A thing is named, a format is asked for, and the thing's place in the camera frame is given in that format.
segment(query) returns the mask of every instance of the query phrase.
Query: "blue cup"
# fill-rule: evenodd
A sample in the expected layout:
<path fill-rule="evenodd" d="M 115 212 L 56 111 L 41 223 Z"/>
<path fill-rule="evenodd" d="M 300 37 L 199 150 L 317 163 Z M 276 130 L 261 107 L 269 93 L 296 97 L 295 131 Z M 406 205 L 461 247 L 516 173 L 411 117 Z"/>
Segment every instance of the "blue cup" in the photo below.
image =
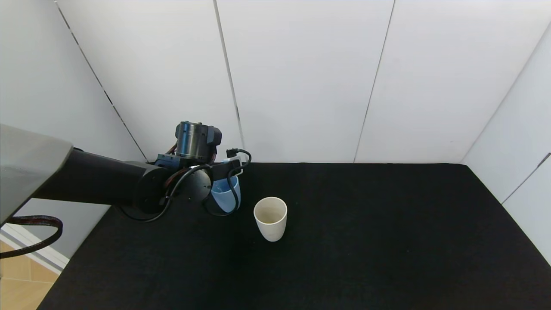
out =
<path fill-rule="evenodd" d="M 241 189 L 239 188 L 239 178 L 231 177 L 230 180 L 232 186 L 234 187 L 235 193 L 237 194 L 237 208 L 239 209 L 239 206 L 241 205 Z M 220 208 L 224 210 L 224 212 L 229 213 L 235 208 L 235 198 L 228 184 L 228 179 L 214 181 L 210 194 L 212 195 L 216 203 L 218 203 L 218 206 L 220 206 Z"/>

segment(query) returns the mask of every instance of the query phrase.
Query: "white cup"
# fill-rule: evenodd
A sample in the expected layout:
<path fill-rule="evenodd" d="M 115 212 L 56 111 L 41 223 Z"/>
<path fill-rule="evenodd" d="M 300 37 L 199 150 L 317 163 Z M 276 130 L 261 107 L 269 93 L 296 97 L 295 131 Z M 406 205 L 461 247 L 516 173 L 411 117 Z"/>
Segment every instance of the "white cup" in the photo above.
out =
<path fill-rule="evenodd" d="M 280 240 L 287 225 L 287 205 L 277 197 L 266 197 L 256 203 L 253 211 L 260 233 L 268 241 Z"/>

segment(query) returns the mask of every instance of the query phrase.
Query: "black table surface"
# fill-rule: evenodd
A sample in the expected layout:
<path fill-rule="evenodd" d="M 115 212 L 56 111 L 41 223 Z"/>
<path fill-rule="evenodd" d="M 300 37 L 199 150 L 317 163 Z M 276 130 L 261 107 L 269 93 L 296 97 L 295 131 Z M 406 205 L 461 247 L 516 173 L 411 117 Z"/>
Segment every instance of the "black table surface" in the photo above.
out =
<path fill-rule="evenodd" d="M 108 211 L 40 309 L 551 309 L 551 267 L 466 166 L 253 163 L 240 186 L 228 217 Z"/>

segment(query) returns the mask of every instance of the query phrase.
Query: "white wall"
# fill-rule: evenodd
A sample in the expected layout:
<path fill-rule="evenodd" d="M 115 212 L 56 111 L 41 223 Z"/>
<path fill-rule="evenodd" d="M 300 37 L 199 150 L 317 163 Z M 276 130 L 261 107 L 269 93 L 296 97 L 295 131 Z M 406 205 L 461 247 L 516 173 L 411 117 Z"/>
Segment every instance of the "white wall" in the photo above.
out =
<path fill-rule="evenodd" d="M 212 1 L 58 4 L 148 159 L 174 144 L 186 120 L 222 131 L 219 158 L 242 147 Z"/>
<path fill-rule="evenodd" d="M 509 94 L 462 162 L 500 202 L 551 152 L 549 27 Z"/>
<path fill-rule="evenodd" d="M 551 264 L 551 159 L 546 160 L 503 206 Z"/>
<path fill-rule="evenodd" d="M 254 159 L 351 163 L 392 0 L 219 0 L 218 8 Z"/>
<path fill-rule="evenodd" d="M 53 1 L 0 2 L 0 122 L 71 141 L 85 151 L 144 161 Z M 64 223 L 52 246 L 71 256 L 107 206 L 32 199 L 18 215 Z M 53 228 L 30 227 L 40 238 Z"/>
<path fill-rule="evenodd" d="M 550 1 L 396 0 L 356 162 L 460 162 L 550 20 Z"/>

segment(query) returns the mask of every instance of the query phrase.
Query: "cup rim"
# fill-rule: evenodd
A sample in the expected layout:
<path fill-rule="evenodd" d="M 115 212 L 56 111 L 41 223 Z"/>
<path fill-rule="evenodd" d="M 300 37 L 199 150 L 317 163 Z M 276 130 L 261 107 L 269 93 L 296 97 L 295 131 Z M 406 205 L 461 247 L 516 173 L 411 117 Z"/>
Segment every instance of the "cup rim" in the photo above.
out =
<path fill-rule="evenodd" d="M 256 217 L 256 207 L 258 206 L 258 204 L 260 202 L 262 202 L 262 200 L 265 200 L 265 199 L 270 199 L 270 198 L 275 198 L 279 201 L 281 201 L 283 203 L 283 205 L 285 206 L 285 214 L 283 215 L 283 217 L 281 217 L 277 222 L 273 222 L 273 223 L 264 223 L 262 222 L 261 220 L 258 219 L 258 217 Z M 260 199 L 256 204 L 255 204 L 255 208 L 252 210 L 252 214 L 255 216 L 255 220 L 259 223 L 262 223 L 263 225 L 275 225 L 279 222 L 281 222 L 285 217 L 287 217 L 287 204 L 285 203 L 285 201 L 283 201 L 283 199 L 279 198 L 279 197 L 273 197 L 273 196 L 270 196 L 270 197 L 264 197 L 262 199 Z"/>
<path fill-rule="evenodd" d="M 234 185 L 234 190 L 235 188 L 239 185 L 239 178 L 237 177 L 237 175 L 234 175 L 233 177 L 231 178 L 236 178 L 237 179 L 237 182 L 235 182 L 235 185 Z M 212 193 L 215 193 L 215 194 L 227 194 L 229 192 L 231 192 L 231 189 L 227 190 L 227 191 L 213 191 L 212 189 L 210 190 Z"/>

